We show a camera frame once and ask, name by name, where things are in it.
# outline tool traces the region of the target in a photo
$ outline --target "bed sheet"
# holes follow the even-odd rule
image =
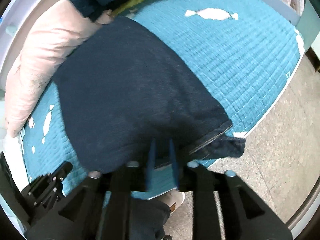
[[[206,8],[237,14],[238,19],[204,19],[199,11]],[[260,0],[146,0],[123,15],[148,28],[186,62],[232,120],[230,136],[244,137],[265,117],[304,53],[299,32]],[[63,160],[74,167],[63,181],[65,194],[85,178],[87,171],[64,130],[54,83],[39,100],[25,132],[30,180],[54,171]],[[171,167],[155,170],[152,184],[151,192],[133,195],[147,199],[173,188]]]

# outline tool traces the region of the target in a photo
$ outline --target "bed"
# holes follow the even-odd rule
[[[48,0],[46,6],[44,1],[30,0],[30,9],[18,15],[13,10],[23,11],[26,5],[22,0],[13,0],[4,14],[0,25],[0,35],[5,38],[0,57],[2,89],[8,69],[21,49],[17,41],[23,40],[23,32],[28,33],[37,17],[32,12],[38,8],[40,15],[58,0]],[[236,13],[238,19],[212,20],[212,16],[204,19],[201,11],[210,8],[219,8],[230,15]],[[304,30],[295,27],[300,16],[281,0],[146,0],[124,11],[122,16],[148,28],[187,63],[226,110],[234,124],[228,135],[234,137],[245,138],[265,118],[290,83],[305,52],[301,35]],[[5,35],[9,22],[16,29],[12,29],[12,35]],[[43,142],[49,113],[50,127]],[[63,182],[68,194],[87,171],[77,160],[64,131],[54,85],[47,87],[31,117],[19,136],[6,144],[4,153],[12,176],[19,189],[23,189],[37,176],[54,171],[67,160],[74,166]],[[214,161],[201,162],[209,167]],[[152,198],[170,190],[174,187],[171,174],[170,166],[155,170],[153,184],[157,187],[133,195]]]

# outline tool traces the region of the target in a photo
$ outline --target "dark pants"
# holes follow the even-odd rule
[[[170,208],[156,199],[132,199],[130,240],[160,240],[163,226],[170,216]]]

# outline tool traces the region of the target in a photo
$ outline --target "metal screw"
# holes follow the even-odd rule
[[[234,171],[231,171],[231,170],[225,171],[224,174],[229,178],[232,178],[232,177],[236,176],[236,173]]]
[[[196,168],[196,167],[199,166],[199,163],[192,161],[192,162],[188,162],[188,163],[187,163],[187,166],[188,166],[189,168]]]
[[[90,177],[90,178],[93,178],[93,179],[98,179],[98,178],[100,178],[101,177],[101,172],[99,172],[99,171],[90,171],[89,172],[89,174],[88,174],[88,176]]]
[[[127,163],[128,168],[138,168],[139,167],[139,162],[137,161],[130,161]]]

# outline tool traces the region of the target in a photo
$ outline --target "person's leg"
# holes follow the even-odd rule
[[[160,240],[170,214],[184,201],[184,193],[171,190],[155,199],[131,200],[130,240]]]

